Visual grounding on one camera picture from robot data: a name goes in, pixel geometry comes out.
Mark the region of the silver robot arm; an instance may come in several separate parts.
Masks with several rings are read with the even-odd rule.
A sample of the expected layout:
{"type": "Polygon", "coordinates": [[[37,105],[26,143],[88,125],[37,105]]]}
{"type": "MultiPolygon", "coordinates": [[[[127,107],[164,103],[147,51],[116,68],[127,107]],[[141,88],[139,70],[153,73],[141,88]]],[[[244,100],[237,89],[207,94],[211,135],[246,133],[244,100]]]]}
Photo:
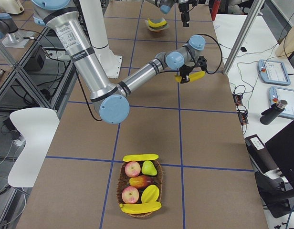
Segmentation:
{"type": "Polygon", "coordinates": [[[35,0],[35,13],[45,26],[55,31],[73,64],[83,77],[91,95],[90,100],[101,119],[109,124],[124,121],[130,110],[127,97],[138,87],[161,73],[165,68],[187,70],[191,61],[202,58],[205,39],[193,35],[179,49],[161,52],[142,68],[118,84],[111,83],[98,60],[95,50],[79,24],[79,12],[72,0],[35,0]]]}
{"type": "Polygon", "coordinates": [[[168,14],[174,4],[177,4],[183,27],[189,27],[189,12],[198,4],[197,0],[147,0],[147,2],[160,8],[160,11],[164,14],[168,14]]]}

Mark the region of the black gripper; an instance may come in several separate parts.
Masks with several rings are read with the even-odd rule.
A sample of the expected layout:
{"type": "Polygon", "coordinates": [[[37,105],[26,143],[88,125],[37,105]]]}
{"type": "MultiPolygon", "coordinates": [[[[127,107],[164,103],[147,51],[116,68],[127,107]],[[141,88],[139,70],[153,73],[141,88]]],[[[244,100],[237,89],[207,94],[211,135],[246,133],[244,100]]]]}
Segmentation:
{"type": "Polygon", "coordinates": [[[185,77],[186,75],[192,74],[194,68],[200,68],[200,71],[205,71],[207,69],[207,60],[204,56],[200,56],[193,66],[183,65],[180,68],[179,76],[185,77]]]}
{"type": "Polygon", "coordinates": [[[181,13],[181,20],[183,23],[183,27],[189,27],[189,5],[192,5],[192,7],[197,6],[196,0],[179,0],[178,1],[178,8],[181,13]]]}

